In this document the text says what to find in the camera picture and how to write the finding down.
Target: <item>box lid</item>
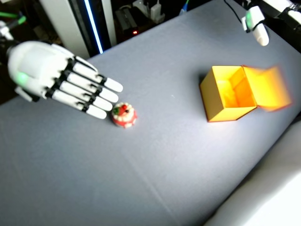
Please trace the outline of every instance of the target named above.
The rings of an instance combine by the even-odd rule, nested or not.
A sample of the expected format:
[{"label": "box lid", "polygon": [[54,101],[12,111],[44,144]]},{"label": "box lid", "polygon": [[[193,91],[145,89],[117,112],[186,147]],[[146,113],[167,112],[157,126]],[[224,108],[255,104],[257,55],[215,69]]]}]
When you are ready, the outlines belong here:
[{"label": "box lid", "polygon": [[292,103],[281,71],[277,66],[267,70],[245,66],[243,69],[258,106],[273,111]]}]

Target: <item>open box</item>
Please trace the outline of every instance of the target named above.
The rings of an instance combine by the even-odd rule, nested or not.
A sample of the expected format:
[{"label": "open box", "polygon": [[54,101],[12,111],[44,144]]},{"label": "open box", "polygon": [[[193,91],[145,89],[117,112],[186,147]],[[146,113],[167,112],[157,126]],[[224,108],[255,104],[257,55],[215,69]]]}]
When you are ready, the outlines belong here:
[{"label": "open box", "polygon": [[278,67],[213,66],[200,90],[209,122],[237,120],[259,106],[271,111],[291,103]]}]

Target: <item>red and white cake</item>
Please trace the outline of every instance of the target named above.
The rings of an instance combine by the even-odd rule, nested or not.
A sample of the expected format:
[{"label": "red and white cake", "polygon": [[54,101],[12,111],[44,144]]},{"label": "red and white cake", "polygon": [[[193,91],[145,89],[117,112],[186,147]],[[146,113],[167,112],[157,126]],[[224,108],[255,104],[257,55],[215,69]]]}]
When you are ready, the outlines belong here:
[{"label": "red and white cake", "polygon": [[133,126],[137,119],[135,109],[128,103],[118,103],[112,110],[113,122],[123,128]]}]

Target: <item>table surface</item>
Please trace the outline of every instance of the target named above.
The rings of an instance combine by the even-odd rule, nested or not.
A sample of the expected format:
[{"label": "table surface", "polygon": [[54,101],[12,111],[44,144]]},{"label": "table surface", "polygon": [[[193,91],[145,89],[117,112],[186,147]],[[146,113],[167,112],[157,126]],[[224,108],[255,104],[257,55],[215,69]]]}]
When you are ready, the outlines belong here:
[{"label": "table surface", "polygon": [[[244,10],[231,2],[240,16]],[[301,110],[301,56],[261,47],[222,0],[90,59],[137,110],[122,129],[53,100],[0,107],[0,224],[200,225]],[[279,64],[294,103],[208,123],[198,88],[212,65]]]}]

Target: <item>green cable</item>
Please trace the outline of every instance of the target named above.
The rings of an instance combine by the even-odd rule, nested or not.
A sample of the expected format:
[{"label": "green cable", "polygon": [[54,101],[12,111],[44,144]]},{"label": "green cable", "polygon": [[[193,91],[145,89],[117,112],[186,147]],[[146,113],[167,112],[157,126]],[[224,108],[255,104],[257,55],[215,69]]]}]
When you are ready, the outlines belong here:
[{"label": "green cable", "polygon": [[17,18],[18,15],[12,14],[12,13],[5,13],[5,12],[0,12],[0,16],[2,17],[9,17],[9,18]]},{"label": "green cable", "polygon": [[22,16],[20,19],[18,19],[18,24],[23,24],[26,21],[26,16]]}]

